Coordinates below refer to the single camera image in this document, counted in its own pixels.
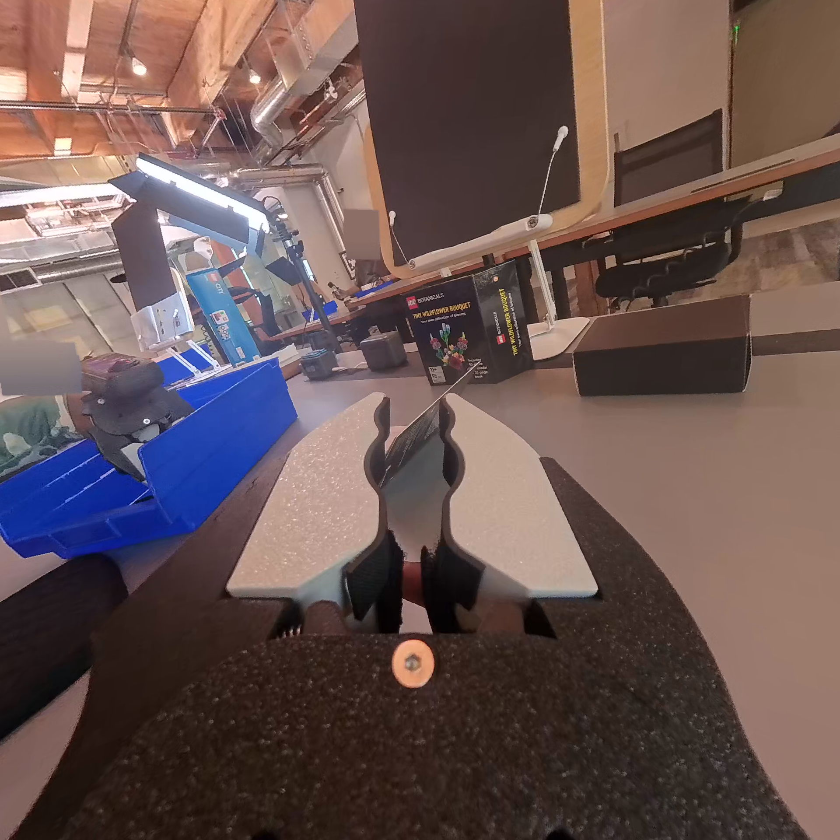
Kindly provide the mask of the wooden table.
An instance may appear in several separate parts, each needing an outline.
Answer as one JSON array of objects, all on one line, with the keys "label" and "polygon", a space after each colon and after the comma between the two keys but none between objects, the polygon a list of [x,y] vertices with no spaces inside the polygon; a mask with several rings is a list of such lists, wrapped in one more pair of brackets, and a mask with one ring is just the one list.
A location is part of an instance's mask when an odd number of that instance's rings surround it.
[{"label": "wooden table", "polygon": [[677,223],[697,226],[718,218],[727,205],[748,198],[733,223],[793,212],[838,199],[837,133],[765,159],[735,167],[698,182],[596,213],[560,234],[539,242],[542,262],[552,278],[567,266],[582,265],[639,251]]}]

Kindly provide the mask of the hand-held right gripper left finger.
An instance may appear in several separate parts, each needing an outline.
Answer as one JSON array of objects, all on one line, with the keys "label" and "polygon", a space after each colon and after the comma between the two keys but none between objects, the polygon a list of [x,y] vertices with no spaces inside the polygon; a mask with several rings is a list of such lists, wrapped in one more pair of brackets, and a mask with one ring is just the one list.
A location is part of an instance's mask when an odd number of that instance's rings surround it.
[{"label": "hand-held right gripper left finger", "polygon": [[380,484],[391,402],[367,395],[290,451],[226,584],[245,600],[333,602],[367,617],[392,567]]}]

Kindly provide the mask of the blue plastic bin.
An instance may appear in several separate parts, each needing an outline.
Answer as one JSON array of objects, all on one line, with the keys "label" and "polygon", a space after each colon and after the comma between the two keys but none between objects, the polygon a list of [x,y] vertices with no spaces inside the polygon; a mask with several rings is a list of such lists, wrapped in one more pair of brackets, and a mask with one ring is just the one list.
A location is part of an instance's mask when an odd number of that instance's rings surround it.
[{"label": "blue plastic bin", "polygon": [[69,560],[195,531],[298,417],[277,357],[180,394],[194,412],[140,448],[146,482],[119,473],[90,440],[3,482],[9,548]]}]

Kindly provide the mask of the black board on white stand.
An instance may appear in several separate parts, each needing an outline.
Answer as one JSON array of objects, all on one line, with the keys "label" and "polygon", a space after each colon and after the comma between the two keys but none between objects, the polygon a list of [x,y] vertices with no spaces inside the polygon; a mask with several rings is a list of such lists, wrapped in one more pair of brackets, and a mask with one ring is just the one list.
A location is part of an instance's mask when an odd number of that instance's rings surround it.
[{"label": "black board on white stand", "polygon": [[600,1],[353,3],[364,163],[400,292],[552,245],[610,174]]}]

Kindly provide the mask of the bright studio light panel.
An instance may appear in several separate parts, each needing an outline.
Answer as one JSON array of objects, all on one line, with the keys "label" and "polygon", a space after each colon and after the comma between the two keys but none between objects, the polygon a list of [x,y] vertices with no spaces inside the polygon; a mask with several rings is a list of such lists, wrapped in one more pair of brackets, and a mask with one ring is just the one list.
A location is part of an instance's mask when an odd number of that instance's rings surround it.
[{"label": "bright studio light panel", "polygon": [[171,225],[231,247],[255,253],[270,233],[266,210],[256,200],[147,154],[138,154],[131,172],[108,183],[167,214]]}]

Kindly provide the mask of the person's left forearm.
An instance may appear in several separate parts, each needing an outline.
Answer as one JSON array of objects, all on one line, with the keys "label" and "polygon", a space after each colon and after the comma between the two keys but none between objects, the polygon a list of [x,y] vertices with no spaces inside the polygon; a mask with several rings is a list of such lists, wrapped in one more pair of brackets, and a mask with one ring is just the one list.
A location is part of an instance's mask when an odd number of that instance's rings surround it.
[{"label": "person's left forearm", "polygon": [[1,481],[81,440],[65,395],[2,397]]}]

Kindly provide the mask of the black glossy cardboard box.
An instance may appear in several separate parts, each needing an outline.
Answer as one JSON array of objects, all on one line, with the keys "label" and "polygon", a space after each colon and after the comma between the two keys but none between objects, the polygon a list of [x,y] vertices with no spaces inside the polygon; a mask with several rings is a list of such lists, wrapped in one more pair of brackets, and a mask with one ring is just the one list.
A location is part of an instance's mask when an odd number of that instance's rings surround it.
[{"label": "black glossy cardboard box", "polygon": [[511,259],[402,296],[431,386],[452,385],[468,370],[475,383],[497,384],[533,367],[519,268]]}]

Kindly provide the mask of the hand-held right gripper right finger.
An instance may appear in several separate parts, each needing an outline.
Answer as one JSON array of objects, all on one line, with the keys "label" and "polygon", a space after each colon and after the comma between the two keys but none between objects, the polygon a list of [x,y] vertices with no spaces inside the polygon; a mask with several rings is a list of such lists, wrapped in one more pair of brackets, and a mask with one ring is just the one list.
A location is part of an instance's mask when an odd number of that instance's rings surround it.
[{"label": "hand-held right gripper right finger", "polygon": [[538,452],[463,396],[444,396],[437,415],[430,617],[595,596],[595,577]]}]

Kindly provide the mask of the blue printed carton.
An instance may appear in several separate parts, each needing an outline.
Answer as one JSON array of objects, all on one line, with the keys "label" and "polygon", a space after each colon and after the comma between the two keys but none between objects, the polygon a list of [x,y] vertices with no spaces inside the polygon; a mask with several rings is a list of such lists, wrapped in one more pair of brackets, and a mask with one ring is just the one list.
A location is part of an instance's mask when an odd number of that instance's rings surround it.
[{"label": "blue printed carton", "polygon": [[249,326],[216,268],[188,272],[185,282],[204,315],[226,362],[232,366],[261,359]]}]

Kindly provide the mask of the grey desk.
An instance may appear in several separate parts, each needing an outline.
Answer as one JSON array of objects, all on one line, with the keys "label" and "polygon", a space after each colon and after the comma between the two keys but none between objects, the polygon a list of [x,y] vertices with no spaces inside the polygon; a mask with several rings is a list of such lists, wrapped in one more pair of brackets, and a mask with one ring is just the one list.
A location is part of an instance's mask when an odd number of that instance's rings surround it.
[{"label": "grey desk", "polygon": [[[549,367],[464,396],[555,459],[648,552],[691,611],[749,740],[811,838],[838,838],[838,283],[752,301],[745,392],[581,398]],[[287,451],[371,392],[396,424],[425,379],[289,383],[299,419],[200,529],[117,553],[133,593],[103,628],[138,688],[92,701],[84,675],[2,741],[2,838],[56,838],[98,768],[151,715],[143,677],[173,687],[198,651]]]}]

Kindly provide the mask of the black office chair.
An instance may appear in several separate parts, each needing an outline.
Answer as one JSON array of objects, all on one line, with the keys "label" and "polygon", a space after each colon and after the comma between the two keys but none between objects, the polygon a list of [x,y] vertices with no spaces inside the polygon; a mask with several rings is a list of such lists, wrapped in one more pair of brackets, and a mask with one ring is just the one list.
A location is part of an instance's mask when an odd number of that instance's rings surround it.
[{"label": "black office chair", "polygon": [[[686,186],[723,171],[723,111],[614,153],[615,207]],[[611,312],[713,284],[739,256],[745,202],[713,198],[615,228],[613,267],[600,266],[595,292]]]}]

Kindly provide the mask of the white instruction booklet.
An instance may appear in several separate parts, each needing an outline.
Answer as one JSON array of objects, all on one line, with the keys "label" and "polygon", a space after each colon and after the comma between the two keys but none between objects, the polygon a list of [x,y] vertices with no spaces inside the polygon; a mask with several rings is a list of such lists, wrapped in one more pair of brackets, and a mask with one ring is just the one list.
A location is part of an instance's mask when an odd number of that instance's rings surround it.
[{"label": "white instruction booklet", "polygon": [[477,366],[472,364],[408,426],[397,428],[398,434],[389,442],[381,490],[388,527],[410,561],[419,560],[423,547],[433,549],[440,535],[448,491],[445,446],[440,436],[444,398],[462,395]]}]

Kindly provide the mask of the matte black box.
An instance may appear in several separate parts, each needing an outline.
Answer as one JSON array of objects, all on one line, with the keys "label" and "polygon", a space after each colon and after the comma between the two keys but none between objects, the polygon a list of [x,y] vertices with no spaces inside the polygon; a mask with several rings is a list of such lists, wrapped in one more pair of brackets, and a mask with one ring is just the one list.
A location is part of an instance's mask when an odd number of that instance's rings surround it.
[{"label": "matte black box", "polygon": [[749,296],[594,318],[572,353],[581,397],[738,394],[751,362]]}]

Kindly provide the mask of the black mesh cushion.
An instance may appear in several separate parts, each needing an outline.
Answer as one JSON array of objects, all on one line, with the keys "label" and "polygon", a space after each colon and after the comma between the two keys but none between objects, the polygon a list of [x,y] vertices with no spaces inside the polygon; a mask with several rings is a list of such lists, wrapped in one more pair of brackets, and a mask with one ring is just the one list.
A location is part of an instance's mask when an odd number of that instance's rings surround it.
[{"label": "black mesh cushion", "polygon": [[2,601],[1,739],[84,675],[92,635],[127,596],[118,565],[93,553]]}]

